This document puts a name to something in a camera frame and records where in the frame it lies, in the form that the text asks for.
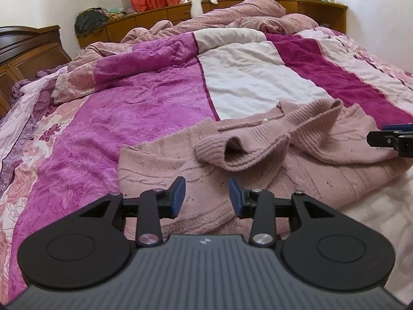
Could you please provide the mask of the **white plush toy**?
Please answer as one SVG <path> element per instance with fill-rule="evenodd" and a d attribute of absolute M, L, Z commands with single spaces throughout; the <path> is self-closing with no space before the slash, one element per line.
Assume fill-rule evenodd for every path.
<path fill-rule="evenodd" d="M 190 16 L 191 18 L 198 18 L 204 14 L 204 10 L 202 7 L 202 2 L 204 0 L 190 0 L 191 7 L 190 7 Z M 217 4 L 218 0 L 209 0 L 212 4 Z"/>

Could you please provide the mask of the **pink knit cardigan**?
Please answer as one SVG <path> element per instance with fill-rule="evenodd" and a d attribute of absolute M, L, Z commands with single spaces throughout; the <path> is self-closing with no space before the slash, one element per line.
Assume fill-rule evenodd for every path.
<path fill-rule="evenodd" d="M 177 218 L 162 222 L 164 235 L 246 234 L 251 221 L 234 214 L 230 178 L 277 197 L 303 190 L 337 209 L 404 174 L 411 160 L 368 145 L 375 127 L 359 105 L 334 99 L 280 102 L 242 119 L 205 119 L 155 141 L 123 146 L 118 186 L 133 198 L 182 176 L 186 198 Z"/>

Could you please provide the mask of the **purple pink patchwork quilt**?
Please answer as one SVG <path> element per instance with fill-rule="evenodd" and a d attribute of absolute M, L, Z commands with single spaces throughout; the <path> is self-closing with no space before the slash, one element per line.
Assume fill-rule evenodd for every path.
<path fill-rule="evenodd" d="M 145 41 L 57 76 L 46 113 L 1 192 L 1 302 L 26 286 L 20 244 L 120 191 L 123 146 L 205 119 L 242 119 L 280 102 L 359 105 L 376 127 L 412 121 L 412 75 L 324 27 L 294 35 L 210 28 Z"/>

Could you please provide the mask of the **lilac floral pillowcase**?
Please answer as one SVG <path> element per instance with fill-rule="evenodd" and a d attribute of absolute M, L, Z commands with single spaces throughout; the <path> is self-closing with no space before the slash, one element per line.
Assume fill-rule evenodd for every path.
<path fill-rule="evenodd" d="M 11 184 L 23 146 L 32 139 L 37 122 L 49 107 L 57 76 L 66 71 L 63 66 L 30 83 L 19 82 L 15 88 L 18 98 L 1 119 L 1 192 Z"/>

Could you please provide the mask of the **pink rumpled blanket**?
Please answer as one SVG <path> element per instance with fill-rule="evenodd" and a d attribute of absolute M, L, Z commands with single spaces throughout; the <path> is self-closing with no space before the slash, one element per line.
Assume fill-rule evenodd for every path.
<path fill-rule="evenodd" d="M 296 34 L 306 29 L 317 28 L 319 24 L 309 16 L 300 13 L 287 14 L 285 8 L 274 0 L 244 0 L 225 9 L 215 9 L 198 18 L 191 18 L 173 25 L 161 20 L 150 29 L 131 29 L 120 43 L 98 41 L 84 49 L 69 63 L 68 71 L 94 62 L 102 57 L 130 51 L 141 42 L 168 38 L 171 36 L 210 28 L 248 28 L 269 34 Z"/>

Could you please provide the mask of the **dark wooden headboard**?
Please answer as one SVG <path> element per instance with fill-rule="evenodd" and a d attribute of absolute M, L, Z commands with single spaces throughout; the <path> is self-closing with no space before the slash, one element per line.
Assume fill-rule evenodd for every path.
<path fill-rule="evenodd" d="M 57 25 L 32 28 L 5 26 L 1 41 L 1 117 L 11 109 L 12 87 L 21 80 L 34 80 L 45 69 L 66 64 L 71 58 L 62 47 Z"/>

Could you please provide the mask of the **dark green clothes pile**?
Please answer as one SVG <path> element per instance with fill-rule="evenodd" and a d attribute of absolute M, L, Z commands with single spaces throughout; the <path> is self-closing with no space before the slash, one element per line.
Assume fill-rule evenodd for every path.
<path fill-rule="evenodd" d="M 93 32 L 99 31 L 107 24 L 110 17 L 104 8 L 86 9 L 76 17 L 74 29 L 77 36 L 86 37 Z"/>

